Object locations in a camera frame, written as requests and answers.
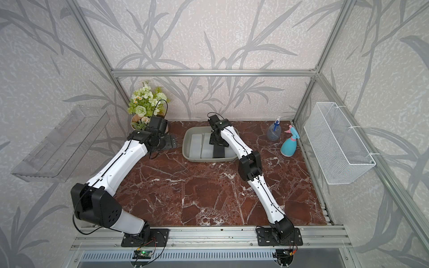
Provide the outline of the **black pencil case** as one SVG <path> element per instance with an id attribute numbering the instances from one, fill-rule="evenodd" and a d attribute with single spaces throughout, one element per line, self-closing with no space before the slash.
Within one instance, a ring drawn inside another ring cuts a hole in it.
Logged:
<path id="1" fill-rule="evenodd" d="M 218 144 L 213 145 L 213 158 L 225 158 L 225 147 Z"/>

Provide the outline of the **grey-green storage box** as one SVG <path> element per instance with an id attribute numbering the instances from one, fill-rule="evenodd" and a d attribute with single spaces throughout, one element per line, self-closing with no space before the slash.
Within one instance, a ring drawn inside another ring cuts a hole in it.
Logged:
<path id="1" fill-rule="evenodd" d="M 216 163 L 235 161 L 237 155 L 231 147 L 210 144 L 212 128 L 198 126 L 189 128 L 183 139 L 182 154 L 191 162 Z"/>

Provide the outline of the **frosted pencil case diagonal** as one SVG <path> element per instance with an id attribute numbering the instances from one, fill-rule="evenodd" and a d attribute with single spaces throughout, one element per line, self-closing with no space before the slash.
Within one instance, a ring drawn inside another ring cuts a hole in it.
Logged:
<path id="1" fill-rule="evenodd" d="M 200 159 L 203 144 L 202 134 L 193 134 L 191 136 L 191 143 L 189 149 L 189 157 L 191 159 Z"/>

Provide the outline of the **frosted pencil case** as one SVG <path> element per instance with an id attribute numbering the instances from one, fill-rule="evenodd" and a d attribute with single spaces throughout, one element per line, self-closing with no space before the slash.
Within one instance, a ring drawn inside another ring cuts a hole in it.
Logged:
<path id="1" fill-rule="evenodd" d="M 201 151 L 201 159 L 213 158 L 213 145 L 209 141 L 204 140 Z"/>
<path id="2" fill-rule="evenodd" d="M 225 158 L 237 157 L 232 147 L 225 147 Z"/>

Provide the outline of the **frosted pencil case front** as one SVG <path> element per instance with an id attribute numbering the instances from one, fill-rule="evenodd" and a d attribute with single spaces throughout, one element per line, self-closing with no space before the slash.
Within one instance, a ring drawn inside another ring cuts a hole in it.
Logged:
<path id="1" fill-rule="evenodd" d="M 232 147 L 225 147 L 225 158 L 237 157 Z"/>

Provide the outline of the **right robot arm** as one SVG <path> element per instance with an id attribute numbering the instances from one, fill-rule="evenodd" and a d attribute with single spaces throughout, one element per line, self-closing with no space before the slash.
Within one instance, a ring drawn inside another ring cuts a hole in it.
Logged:
<path id="1" fill-rule="evenodd" d="M 208 122 L 212 128 L 210 143 L 233 149 L 239 160 L 239 175 L 259 198 L 267 214 L 274 241 L 279 245 L 285 244 L 288 238 L 294 235 L 295 227 L 276 202 L 264 179 L 260 153 L 252 150 L 241 139 L 229 120 L 213 115 Z"/>

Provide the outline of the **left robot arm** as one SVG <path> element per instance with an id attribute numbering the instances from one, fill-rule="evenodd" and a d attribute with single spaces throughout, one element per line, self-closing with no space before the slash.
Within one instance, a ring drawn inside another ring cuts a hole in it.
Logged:
<path id="1" fill-rule="evenodd" d="M 81 220 L 100 227 L 137 237 L 147 237 L 150 225 L 126 212 L 114 196 L 134 165 L 148 154 L 177 147 L 170 134 L 133 131 L 119 152 L 95 176 L 84 184 L 77 183 L 70 194 L 73 220 Z"/>

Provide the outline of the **artificial green white flowers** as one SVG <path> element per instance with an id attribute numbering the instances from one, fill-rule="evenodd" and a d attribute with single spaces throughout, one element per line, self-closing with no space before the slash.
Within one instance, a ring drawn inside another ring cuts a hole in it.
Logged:
<path id="1" fill-rule="evenodd" d="M 140 117 L 165 116 L 168 111 L 169 99 L 161 87 L 152 89 L 148 80 L 142 82 L 143 86 L 135 90 L 128 104 L 128 113 Z"/>

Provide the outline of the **clear blue-cap spray bottle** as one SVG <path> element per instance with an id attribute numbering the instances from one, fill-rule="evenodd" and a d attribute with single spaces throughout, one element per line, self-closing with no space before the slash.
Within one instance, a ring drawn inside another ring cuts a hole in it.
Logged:
<path id="1" fill-rule="evenodd" d="M 267 130 L 267 138 L 270 141 L 277 141 L 281 135 L 280 116 L 269 126 Z"/>

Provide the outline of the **teal pink spray bottle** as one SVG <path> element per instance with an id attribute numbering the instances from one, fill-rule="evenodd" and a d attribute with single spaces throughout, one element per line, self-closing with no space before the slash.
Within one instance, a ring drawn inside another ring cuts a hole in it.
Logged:
<path id="1" fill-rule="evenodd" d="M 283 156 L 292 157 L 296 152 L 297 140 L 300 139 L 300 135 L 292 125 L 289 126 L 289 130 L 287 130 L 286 133 L 292 136 L 283 143 L 280 152 Z"/>

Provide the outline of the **left circuit board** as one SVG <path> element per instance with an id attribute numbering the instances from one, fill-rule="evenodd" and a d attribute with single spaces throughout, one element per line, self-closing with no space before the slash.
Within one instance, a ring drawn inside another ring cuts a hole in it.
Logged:
<path id="1" fill-rule="evenodd" d="M 152 255 L 153 255 L 153 251 L 152 250 L 149 250 L 149 251 L 146 251 L 146 250 L 135 250 L 134 251 L 134 255 L 133 255 L 132 258 L 134 260 L 141 260 L 141 259 L 148 260 L 148 259 L 152 258 Z"/>

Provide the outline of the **circuit board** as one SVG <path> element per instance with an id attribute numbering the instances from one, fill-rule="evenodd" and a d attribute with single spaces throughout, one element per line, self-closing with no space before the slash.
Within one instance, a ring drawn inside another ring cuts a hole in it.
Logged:
<path id="1" fill-rule="evenodd" d="M 153 251 L 152 250 L 149 250 L 149 251 L 146 251 L 146 250 L 135 250 L 134 251 L 134 255 L 133 255 L 132 258 L 134 260 L 141 260 L 141 259 L 148 260 L 148 259 L 152 258 L 152 255 L 153 255 Z"/>
<path id="2" fill-rule="evenodd" d="M 280 266 L 289 266 L 294 259 L 296 251 L 286 249 L 276 249 L 273 252 L 275 262 Z"/>

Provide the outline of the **right circuit board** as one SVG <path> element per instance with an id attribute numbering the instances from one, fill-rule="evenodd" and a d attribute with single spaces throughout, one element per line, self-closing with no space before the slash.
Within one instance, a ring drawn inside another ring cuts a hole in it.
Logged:
<path id="1" fill-rule="evenodd" d="M 289 266 L 294 259 L 296 251 L 286 249 L 276 249 L 273 252 L 275 262 L 280 266 Z"/>

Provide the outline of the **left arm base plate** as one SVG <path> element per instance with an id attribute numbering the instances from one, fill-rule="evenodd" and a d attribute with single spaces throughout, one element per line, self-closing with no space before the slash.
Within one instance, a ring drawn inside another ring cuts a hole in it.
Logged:
<path id="1" fill-rule="evenodd" d="M 151 228 L 137 235 L 124 234 L 121 247 L 164 247 L 168 241 L 170 229 Z"/>

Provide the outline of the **clear plastic wall shelf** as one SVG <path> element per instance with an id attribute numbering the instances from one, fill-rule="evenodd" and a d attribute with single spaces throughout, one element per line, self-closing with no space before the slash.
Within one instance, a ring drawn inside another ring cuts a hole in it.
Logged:
<path id="1" fill-rule="evenodd" d="M 109 120 L 105 109 L 76 105 L 11 174 L 26 182 L 66 182 Z"/>

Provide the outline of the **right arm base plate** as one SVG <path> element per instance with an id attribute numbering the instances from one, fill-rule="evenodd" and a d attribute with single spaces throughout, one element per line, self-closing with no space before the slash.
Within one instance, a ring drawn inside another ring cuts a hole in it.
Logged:
<path id="1" fill-rule="evenodd" d="M 295 228 L 288 236 L 269 227 L 256 226 L 255 232 L 259 246 L 302 246 L 303 240 L 299 228 Z"/>

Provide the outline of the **aluminium front rail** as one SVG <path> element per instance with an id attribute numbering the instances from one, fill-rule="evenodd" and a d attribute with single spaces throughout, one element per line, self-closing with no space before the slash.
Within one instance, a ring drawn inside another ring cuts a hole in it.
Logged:
<path id="1" fill-rule="evenodd" d="M 167 250 L 172 249 L 255 249 L 255 226 L 170 227 Z M 344 226 L 299 226 L 301 249 L 351 248 Z M 123 234 L 100 229 L 85 236 L 78 234 L 71 250 L 121 250 Z"/>

